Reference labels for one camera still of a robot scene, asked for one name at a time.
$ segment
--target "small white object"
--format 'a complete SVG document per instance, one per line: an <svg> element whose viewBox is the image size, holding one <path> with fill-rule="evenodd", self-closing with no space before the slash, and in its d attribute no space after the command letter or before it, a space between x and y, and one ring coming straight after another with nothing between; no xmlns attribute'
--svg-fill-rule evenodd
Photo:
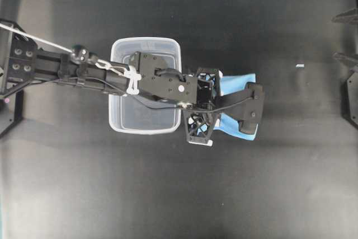
<svg viewBox="0 0 358 239"><path fill-rule="evenodd" d="M204 144L204 143L198 143L198 142L192 142L192 141L188 141L190 144L195 144L195 145L203 145L203 146L209 146L211 147L213 145L213 141L212 140L209 140L207 142L207 144Z"/></svg>
<svg viewBox="0 0 358 239"><path fill-rule="evenodd" d="M138 81L142 79L142 75L136 72L135 67L129 65L129 71L127 69L124 71L124 77L129 79L127 93L130 95L139 94Z"/></svg>
<svg viewBox="0 0 358 239"><path fill-rule="evenodd" d="M183 85L179 85L178 91L184 92L184 91L185 91L185 87L184 87Z"/></svg>
<svg viewBox="0 0 358 239"><path fill-rule="evenodd" d="M110 62L104 61L99 59L96 63L96 67L98 68L102 68L105 70L110 70L113 71L114 73L116 73L118 76L123 76L125 78L129 79L129 83L128 83L128 88L127 88L127 93L129 93L130 95L137 95L139 94L139 89L138 89L138 81L140 81L142 79L142 75L138 74L136 72L135 67L133 67L132 65L129 65L129 70L127 70L124 67L114 67L110 64Z"/></svg>
<svg viewBox="0 0 358 239"><path fill-rule="evenodd" d="M220 127L220 119L216 120L215 127Z"/></svg>

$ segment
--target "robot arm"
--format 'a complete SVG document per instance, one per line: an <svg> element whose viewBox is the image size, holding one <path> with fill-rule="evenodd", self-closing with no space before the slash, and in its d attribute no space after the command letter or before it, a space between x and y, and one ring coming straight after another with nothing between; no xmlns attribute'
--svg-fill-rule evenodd
<svg viewBox="0 0 358 239"><path fill-rule="evenodd" d="M23 32L18 24L0 21ZM57 83L112 95L139 95L183 110L187 141L211 145L211 134L222 116L233 120L238 132L255 135L262 117L264 92L257 83L223 95L218 69L199 68L196 74L170 69L164 59L136 52L129 64L101 60L82 46L68 53L38 48L21 33L0 31L0 98L38 83Z"/></svg>

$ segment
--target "white cable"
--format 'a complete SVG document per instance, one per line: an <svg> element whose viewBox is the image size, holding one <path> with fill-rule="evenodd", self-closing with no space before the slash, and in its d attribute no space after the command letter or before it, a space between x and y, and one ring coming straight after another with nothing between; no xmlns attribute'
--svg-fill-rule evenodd
<svg viewBox="0 0 358 239"><path fill-rule="evenodd" d="M20 31L20 30L14 29L14 28L11 28L11 27L9 27L9 26L7 26L7 25L4 25L4 24L1 24L1 23L0 23L0 27L6 29L6 30L8 30L8 31L17 33L17 34L19 34L19 35L26 36L26 37L28 37L29 39L34 39L34 40L37 40L37 41L39 41L39 42L42 42L42 43L48 44L48 45L50 45L50 46L56 47L56 48L58 48L58 49L67 51L68 53L71 53L71 52L72 52L72 50L70 50L70 49L68 49L68 48L66 48L66 47L63 47L63 46L58 45L58 44L56 44L56 43L49 42L49 41L44 40L44 39L41 39L41 38L37 38L36 36L29 35L29 34L27 34L27 33L25 33L25 32L22 32L22 31Z"/></svg>

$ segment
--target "black metal bracket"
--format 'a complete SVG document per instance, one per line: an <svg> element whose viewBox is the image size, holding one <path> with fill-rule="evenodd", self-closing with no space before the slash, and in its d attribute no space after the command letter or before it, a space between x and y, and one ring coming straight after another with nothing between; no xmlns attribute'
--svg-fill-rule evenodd
<svg viewBox="0 0 358 239"><path fill-rule="evenodd" d="M358 125L358 73L353 73L347 80L350 119Z"/></svg>
<svg viewBox="0 0 358 239"><path fill-rule="evenodd" d="M0 138L22 120L23 91L0 100Z"/></svg>
<svg viewBox="0 0 358 239"><path fill-rule="evenodd" d="M341 13L332 19L332 22L358 25L358 9L354 8ZM335 53L333 58L348 67L354 73L346 81L349 105L349 118L358 126L358 54L347 55Z"/></svg>

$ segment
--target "clear plastic bin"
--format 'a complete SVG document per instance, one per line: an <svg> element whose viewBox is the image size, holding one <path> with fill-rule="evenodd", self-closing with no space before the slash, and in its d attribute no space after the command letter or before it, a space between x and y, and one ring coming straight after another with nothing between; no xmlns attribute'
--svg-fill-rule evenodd
<svg viewBox="0 0 358 239"><path fill-rule="evenodd" d="M112 46L111 61L128 64L136 51L151 53L164 58L168 67L181 71L180 46L173 39L127 38L117 40ZM151 110L133 100L140 99L150 107L173 106L149 101L140 96L109 96L109 123L113 130L132 134L163 134L174 132L180 125L180 110Z"/></svg>

